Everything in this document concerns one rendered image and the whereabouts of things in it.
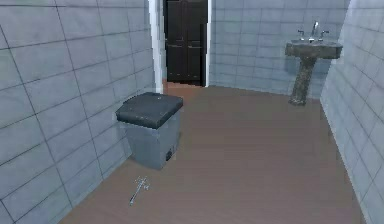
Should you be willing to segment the chrome sink faucet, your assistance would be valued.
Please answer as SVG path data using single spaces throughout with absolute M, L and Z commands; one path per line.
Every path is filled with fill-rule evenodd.
M 299 33 L 301 34 L 301 36 L 299 38 L 300 41 L 309 41 L 309 42 L 318 41 L 318 42 L 321 42 L 324 40 L 324 35 L 329 34 L 329 31 L 328 30 L 319 31 L 319 22 L 314 21 L 314 24 L 312 26 L 312 30 L 311 30 L 308 38 L 304 37 L 305 32 L 303 30 L 299 30 Z

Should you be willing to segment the small silver metal tool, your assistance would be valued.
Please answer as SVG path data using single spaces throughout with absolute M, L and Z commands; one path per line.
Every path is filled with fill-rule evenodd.
M 134 204 L 135 199 L 137 198 L 138 194 L 140 193 L 140 191 L 142 189 L 148 190 L 150 188 L 150 183 L 149 183 L 147 177 L 138 177 L 135 180 L 135 183 L 137 184 L 137 186 L 136 186 L 135 192 L 133 193 L 133 195 L 130 198 L 130 201 L 129 201 L 130 206 L 132 206 Z

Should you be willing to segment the black panelled room door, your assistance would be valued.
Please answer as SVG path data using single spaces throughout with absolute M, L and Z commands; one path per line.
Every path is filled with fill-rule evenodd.
M 206 84 L 208 0 L 164 0 L 167 81 Z

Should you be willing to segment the grey stone pedestal sink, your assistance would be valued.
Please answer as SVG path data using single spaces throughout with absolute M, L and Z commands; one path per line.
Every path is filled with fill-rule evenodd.
M 343 45 L 332 41 L 291 40 L 286 44 L 285 55 L 300 59 L 289 103 L 295 106 L 304 106 L 312 73 L 318 59 L 338 59 Z

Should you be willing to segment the light grey pedal trash can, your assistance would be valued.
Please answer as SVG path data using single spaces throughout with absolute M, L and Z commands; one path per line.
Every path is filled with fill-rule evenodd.
M 175 154 L 182 107 L 181 97 L 145 92 L 126 100 L 115 112 L 137 163 L 161 170 Z

